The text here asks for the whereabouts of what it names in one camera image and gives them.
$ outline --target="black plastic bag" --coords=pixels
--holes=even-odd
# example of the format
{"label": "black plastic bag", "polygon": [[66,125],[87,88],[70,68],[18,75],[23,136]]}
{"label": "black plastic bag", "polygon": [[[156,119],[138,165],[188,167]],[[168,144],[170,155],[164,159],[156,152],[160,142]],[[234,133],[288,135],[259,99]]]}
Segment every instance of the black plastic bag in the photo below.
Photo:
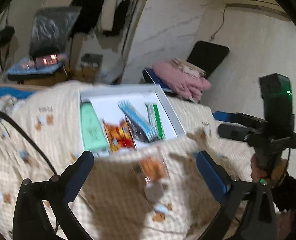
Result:
{"label": "black plastic bag", "polygon": [[47,56],[65,52],[71,30],[80,14],[75,6],[49,7],[38,10],[30,40],[30,56]]}

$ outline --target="cream bedsheet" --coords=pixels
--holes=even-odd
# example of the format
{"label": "cream bedsheet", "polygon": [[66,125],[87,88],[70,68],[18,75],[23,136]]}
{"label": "cream bedsheet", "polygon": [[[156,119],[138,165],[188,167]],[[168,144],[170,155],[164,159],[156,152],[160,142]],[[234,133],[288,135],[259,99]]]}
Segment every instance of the cream bedsheet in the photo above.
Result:
{"label": "cream bedsheet", "polygon": [[[12,118],[27,132],[47,155],[58,174],[74,162],[73,156],[83,152],[79,122],[79,90],[91,85],[66,82],[51,89],[36,92]],[[211,110],[202,105],[169,98],[186,132],[195,133],[209,126],[209,154],[228,173],[250,180],[252,151],[244,143],[219,139]],[[37,116],[49,115],[49,124],[36,129]],[[2,138],[0,130],[0,231],[10,239],[17,193],[23,179],[48,180],[53,174],[45,161],[27,141],[5,123],[10,137]],[[75,202],[69,204],[73,213],[93,239],[197,239],[219,210],[200,176],[195,163],[186,152],[198,152],[205,146],[189,138],[178,138],[161,144],[167,157],[171,179],[165,181],[165,194],[160,203],[171,203],[173,210],[163,223],[154,222],[154,207],[139,192],[131,162],[156,147],[130,151],[106,159],[95,160]],[[20,158],[20,151],[29,154],[29,161]],[[55,217],[45,202],[49,219]],[[59,228],[59,236],[64,237]]]}

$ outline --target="orange snack package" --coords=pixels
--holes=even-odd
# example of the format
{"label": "orange snack package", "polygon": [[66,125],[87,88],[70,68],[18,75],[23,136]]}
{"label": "orange snack package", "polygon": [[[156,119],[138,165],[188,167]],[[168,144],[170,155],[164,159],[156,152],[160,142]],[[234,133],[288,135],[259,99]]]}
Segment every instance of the orange snack package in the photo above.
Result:
{"label": "orange snack package", "polygon": [[121,148],[136,148],[126,120],[121,120],[119,125],[103,123],[111,152]]}

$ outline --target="pink towel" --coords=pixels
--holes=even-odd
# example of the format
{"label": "pink towel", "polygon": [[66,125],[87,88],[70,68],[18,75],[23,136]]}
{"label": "pink towel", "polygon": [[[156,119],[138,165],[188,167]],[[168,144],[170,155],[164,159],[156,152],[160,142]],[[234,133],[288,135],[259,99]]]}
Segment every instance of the pink towel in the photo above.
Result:
{"label": "pink towel", "polygon": [[153,72],[166,83],[173,92],[185,99],[191,99],[199,102],[202,91],[208,90],[211,84],[205,78],[197,80],[184,74],[170,63],[161,61],[153,66]]}

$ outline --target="blue gripper pad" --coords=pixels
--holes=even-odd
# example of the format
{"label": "blue gripper pad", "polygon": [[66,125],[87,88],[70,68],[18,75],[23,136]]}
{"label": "blue gripper pad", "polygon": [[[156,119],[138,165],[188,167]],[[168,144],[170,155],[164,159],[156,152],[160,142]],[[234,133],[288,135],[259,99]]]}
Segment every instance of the blue gripper pad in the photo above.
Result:
{"label": "blue gripper pad", "polygon": [[231,180],[227,172],[217,165],[206,151],[193,154],[197,168],[206,182],[214,199],[223,204],[231,188]]}
{"label": "blue gripper pad", "polygon": [[81,187],[87,179],[94,166],[94,155],[92,152],[84,151],[72,165],[69,165],[61,174],[60,182],[64,184],[64,204],[75,201]]}
{"label": "blue gripper pad", "polygon": [[217,121],[222,121],[222,122],[231,122],[231,123],[237,123],[238,122],[238,114],[231,114],[227,112],[220,112],[216,111],[212,113],[214,119]]}

